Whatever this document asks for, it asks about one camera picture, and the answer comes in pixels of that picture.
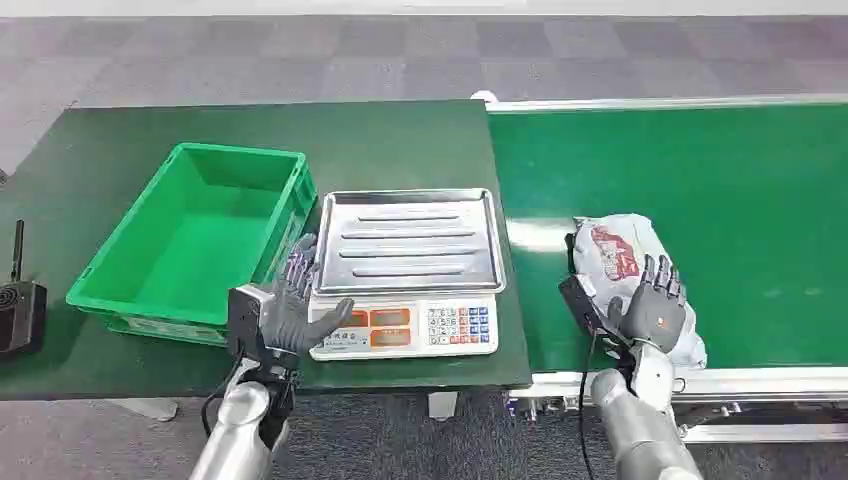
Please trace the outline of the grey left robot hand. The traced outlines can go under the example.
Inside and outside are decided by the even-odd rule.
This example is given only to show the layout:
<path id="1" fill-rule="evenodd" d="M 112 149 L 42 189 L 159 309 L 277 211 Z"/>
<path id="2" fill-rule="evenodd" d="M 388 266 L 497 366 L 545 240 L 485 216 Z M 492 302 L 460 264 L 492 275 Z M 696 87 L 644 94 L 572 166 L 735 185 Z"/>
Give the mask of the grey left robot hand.
<path id="1" fill-rule="evenodd" d="M 317 236 L 306 233 L 276 267 L 271 282 L 271 313 L 260 321 L 267 347 L 306 354 L 352 317 L 354 300 L 342 298 L 317 321 L 308 321 L 313 272 L 319 267 L 316 254 Z"/>

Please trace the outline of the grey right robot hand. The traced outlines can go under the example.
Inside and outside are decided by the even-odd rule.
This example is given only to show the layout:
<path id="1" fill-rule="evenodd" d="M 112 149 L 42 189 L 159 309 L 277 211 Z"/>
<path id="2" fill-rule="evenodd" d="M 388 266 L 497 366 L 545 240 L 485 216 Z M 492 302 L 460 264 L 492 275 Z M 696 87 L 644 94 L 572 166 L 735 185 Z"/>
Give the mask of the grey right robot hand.
<path id="1" fill-rule="evenodd" d="M 685 287 L 668 257 L 655 259 L 646 254 L 642 277 L 627 309 L 622 310 L 621 297 L 613 297 L 607 319 L 622 338 L 650 342 L 668 354 L 682 333 L 685 303 Z"/>

